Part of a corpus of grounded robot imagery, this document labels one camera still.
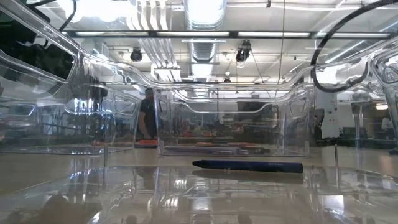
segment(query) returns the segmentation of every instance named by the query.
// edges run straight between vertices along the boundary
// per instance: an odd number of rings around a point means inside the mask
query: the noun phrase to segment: white pipe
[[[155,0],[150,0],[150,25],[154,30],[159,30],[159,26],[157,25],[157,8],[156,8],[156,1]],[[170,55],[167,51],[167,47],[164,43],[164,39],[158,39],[157,40],[162,47],[162,50],[166,56],[167,59],[167,67],[172,68],[173,64],[170,59]]]
[[[149,30],[148,22],[147,22],[147,1],[146,0],[140,0],[141,3],[141,17],[140,17],[140,22],[141,26],[144,28],[144,30]],[[162,67],[166,67],[166,62],[163,60],[162,52],[160,52],[159,48],[157,47],[158,44],[154,39],[150,39],[151,42],[151,47],[155,51],[155,57],[158,61],[161,62]]]
[[[131,3],[131,16],[126,18],[126,24],[131,30],[142,30],[141,25],[139,24],[138,21],[138,10],[137,10],[137,2],[135,1],[130,1]],[[138,43],[140,46],[145,50],[146,54],[148,55],[149,59],[151,62],[157,67],[160,68],[162,67],[162,64],[156,60],[154,57],[155,53],[152,51],[152,49],[149,47],[148,41],[147,40],[142,40],[138,39]]]
[[[169,28],[167,27],[167,21],[166,21],[167,19],[166,0],[160,0],[159,4],[160,4],[160,26],[162,27],[162,30],[168,30]],[[165,41],[166,41],[167,50],[170,53],[169,55],[173,63],[173,67],[178,68],[177,59],[175,58],[173,51],[172,41],[170,40],[170,38],[166,39]]]

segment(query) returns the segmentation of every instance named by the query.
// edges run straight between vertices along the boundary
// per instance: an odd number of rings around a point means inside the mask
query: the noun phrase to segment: transparent plastic container
[[[314,102],[313,86],[307,83],[277,91],[225,90],[222,85],[156,89],[160,153],[307,156]]]
[[[337,167],[303,174],[97,168],[0,196],[0,222],[394,223],[396,181]]]
[[[0,11],[19,22],[20,29],[49,42],[46,49],[32,45],[24,51],[38,51],[31,55],[34,60],[12,57],[15,52],[7,47],[0,50],[0,152],[106,154],[134,149],[139,92],[125,93],[108,83],[139,71],[89,54],[19,2],[4,1]]]

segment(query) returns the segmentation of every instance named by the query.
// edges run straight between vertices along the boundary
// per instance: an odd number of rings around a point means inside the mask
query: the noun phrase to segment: ceiling
[[[51,18],[51,25],[59,28],[65,21],[65,10],[58,2],[70,4],[70,0],[58,0],[39,7],[39,9]],[[78,21],[73,21],[67,30],[128,30],[125,16],[129,12],[129,1],[111,1],[101,5],[103,1],[90,5],[91,15],[86,9],[77,11]],[[320,32],[327,31],[340,19],[361,7],[361,4],[369,4],[368,0],[281,0],[271,1],[271,7],[266,8],[265,1],[228,0],[226,14],[221,30],[237,31],[273,31],[273,32]],[[398,6],[391,5],[383,9],[367,12],[343,26],[340,32],[380,32],[389,25],[397,22]],[[206,7],[198,9],[206,14]],[[116,20],[104,22],[95,15],[112,14]],[[170,30],[185,30],[185,13],[183,1],[167,1],[167,21]],[[183,39],[173,38],[172,46],[177,63],[181,68],[181,76],[190,74],[189,44]],[[140,47],[136,38],[120,37],[90,37],[76,39],[83,47],[87,43],[95,45],[105,43],[109,47],[109,59],[131,63],[142,71],[150,71],[152,62],[148,56],[143,55],[141,62],[132,62],[129,58],[133,47]],[[236,50],[242,39],[225,39],[218,44],[217,57],[213,67],[213,74],[208,81],[223,80],[225,72],[230,72],[232,82],[282,82],[289,79],[293,73],[289,73],[300,64],[308,65],[319,40],[314,39],[251,39],[252,55],[248,58],[243,68],[237,68],[234,61]],[[352,47],[360,39],[333,39],[330,40],[321,52],[321,56],[327,57],[337,51],[346,53],[361,50],[363,46]]]

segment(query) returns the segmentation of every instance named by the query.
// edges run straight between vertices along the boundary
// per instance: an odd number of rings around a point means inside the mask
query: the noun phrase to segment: spotlight
[[[244,62],[250,56],[251,44],[250,40],[244,40],[240,48],[238,49],[238,53],[236,54],[237,62]]]
[[[134,47],[130,58],[133,62],[140,62],[142,60],[142,53],[139,47]]]

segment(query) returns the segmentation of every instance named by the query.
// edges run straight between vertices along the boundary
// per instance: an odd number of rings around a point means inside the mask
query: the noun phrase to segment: red object
[[[157,146],[157,140],[140,140],[139,144],[143,146]]]
[[[193,137],[193,133],[191,132],[186,132],[182,134],[183,137]]]

